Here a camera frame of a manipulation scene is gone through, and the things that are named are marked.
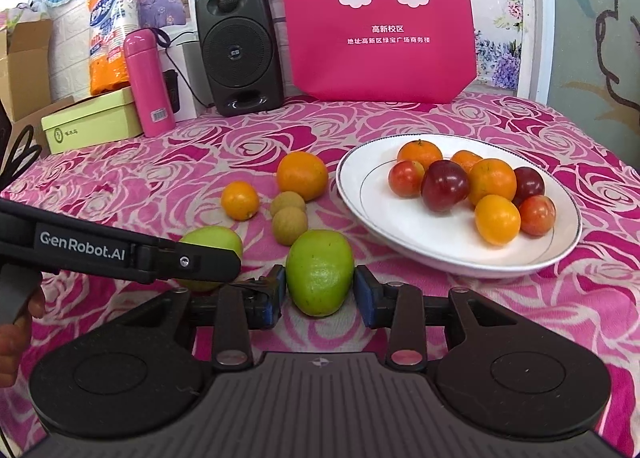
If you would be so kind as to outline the person's left hand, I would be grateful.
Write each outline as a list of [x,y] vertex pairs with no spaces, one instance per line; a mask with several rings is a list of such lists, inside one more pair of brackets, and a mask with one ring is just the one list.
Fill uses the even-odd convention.
[[32,321],[46,312],[42,289],[30,298],[25,313],[13,323],[0,327],[0,388],[14,386],[22,356],[32,340]]

